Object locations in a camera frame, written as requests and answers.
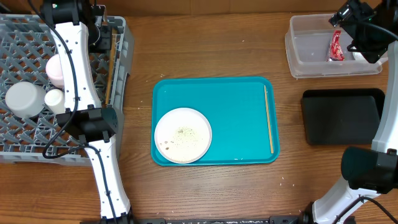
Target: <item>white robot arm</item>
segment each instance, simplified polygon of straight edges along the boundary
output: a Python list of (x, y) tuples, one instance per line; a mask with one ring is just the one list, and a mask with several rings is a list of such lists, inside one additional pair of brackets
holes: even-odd
[(325, 196), (307, 207), (301, 214), (300, 223), (355, 223), (355, 220), (346, 221), (355, 210), (368, 200), (397, 187), (398, 37), (395, 33), (398, 30), (394, 30), (395, 25), (392, 25), (396, 24), (396, 19), (388, 16), (396, 11), (396, 5), (397, 1), (383, 1), (378, 7), (371, 9), (366, 3), (349, 0), (330, 19), (332, 25), (340, 24), (352, 36), (353, 44), (349, 48), (355, 46), (360, 49), (368, 62), (377, 62), (388, 49), (387, 94), (372, 151), (349, 147), (341, 162), (343, 176)]
[[(117, 115), (114, 109), (101, 107), (88, 58), (89, 47), (101, 41), (98, 27), (104, 6), (92, 6), (89, 0), (44, 0), (40, 10), (35, 11), (51, 29), (63, 72), (65, 113), (57, 115), (57, 122), (79, 139), (81, 146), (72, 150), (84, 148), (91, 160), (101, 200), (101, 223), (130, 223), (130, 201), (116, 157)], [(52, 157), (45, 152), (44, 157)]]

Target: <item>white cup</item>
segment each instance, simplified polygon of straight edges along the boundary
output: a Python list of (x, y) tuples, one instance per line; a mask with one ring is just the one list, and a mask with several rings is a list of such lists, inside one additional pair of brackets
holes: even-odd
[(30, 82), (13, 84), (6, 93), (6, 104), (15, 116), (31, 118), (44, 108), (45, 90)]
[(54, 89), (47, 92), (44, 97), (44, 102), (49, 106), (50, 110), (54, 114), (61, 114), (65, 112), (65, 96), (63, 91)]
[(51, 83), (58, 88), (63, 88), (63, 75), (59, 54), (55, 54), (45, 65), (45, 72)]

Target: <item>plastic tray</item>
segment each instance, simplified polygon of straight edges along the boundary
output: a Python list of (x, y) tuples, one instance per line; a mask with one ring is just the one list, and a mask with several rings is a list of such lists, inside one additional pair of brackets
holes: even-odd
[[(267, 89), (267, 122), (264, 86)], [(175, 164), (165, 159), (154, 142), (159, 119), (175, 108), (192, 108), (210, 122), (211, 146), (199, 160)], [(271, 154), (269, 138), (274, 153)], [(162, 80), (156, 84), (152, 102), (153, 160), (162, 166), (267, 164), (279, 155), (279, 138), (271, 83), (262, 77), (196, 78)]]

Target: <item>dish rack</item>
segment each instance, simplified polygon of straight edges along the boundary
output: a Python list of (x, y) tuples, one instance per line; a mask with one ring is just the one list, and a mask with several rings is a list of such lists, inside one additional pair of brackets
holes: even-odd
[[(114, 67), (109, 68), (109, 52), (90, 54), (90, 66), (96, 92), (103, 105), (116, 110), (119, 129), (116, 155), (119, 157), (123, 132), (123, 96), (128, 73), (131, 69), (134, 38), (119, 16), (108, 16), (108, 24), (117, 30)], [(18, 82), (31, 82), (46, 91), (55, 88), (45, 73), (48, 60), (56, 53), (50, 29), (36, 15), (0, 15), (0, 163), (51, 162), (66, 166), (91, 166), (84, 150), (58, 159), (45, 159), (44, 146), (60, 130), (55, 115), (45, 108), (34, 118), (18, 118), (7, 107), (8, 89)], [(113, 69), (111, 96), (105, 102), (106, 82)], [(48, 149), (56, 155), (77, 146), (79, 142), (67, 133), (58, 137)]]

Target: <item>black tray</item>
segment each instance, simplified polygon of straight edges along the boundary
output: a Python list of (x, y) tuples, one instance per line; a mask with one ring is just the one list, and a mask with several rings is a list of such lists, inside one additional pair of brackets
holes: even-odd
[(307, 90), (302, 112), (311, 145), (371, 144), (379, 127), (384, 93), (377, 88)]

